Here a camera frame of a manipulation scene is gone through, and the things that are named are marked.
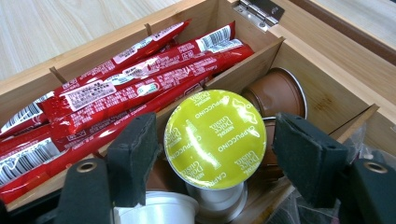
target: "wooden compartment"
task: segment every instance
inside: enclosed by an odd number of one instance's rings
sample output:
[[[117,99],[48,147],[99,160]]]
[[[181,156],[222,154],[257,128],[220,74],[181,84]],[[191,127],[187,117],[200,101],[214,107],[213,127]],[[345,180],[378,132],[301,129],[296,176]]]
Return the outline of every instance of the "wooden compartment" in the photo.
[[[302,85],[308,105],[308,120],[325,133],[332,133],[369,106],[379,109],[368,121],[365,142],[396,155],[396,67],[338,33],[326,23],[289,1],[275,0],[286,9],[278,25],[263,32],[241,17],[233,7],[236,0],[181,1],[73,49],[48,62],[0,82],[0,125],[39,96],[65,80],[77,77],[123,49],[171,24],[191,18],[180,42],[236,21],[236,38],[248,43],[255,54],[222,73],[205,89],[240,93],[271,67],[292,72]],[[178,102],[158,113],[160,141],[166,121]],[[14,203],[15,209],[62,186],[65,172],[33,189]],[[234,223],[265,220],[292,186],[286,179],[265,187],[258,179],[249,180],[249,199]]]

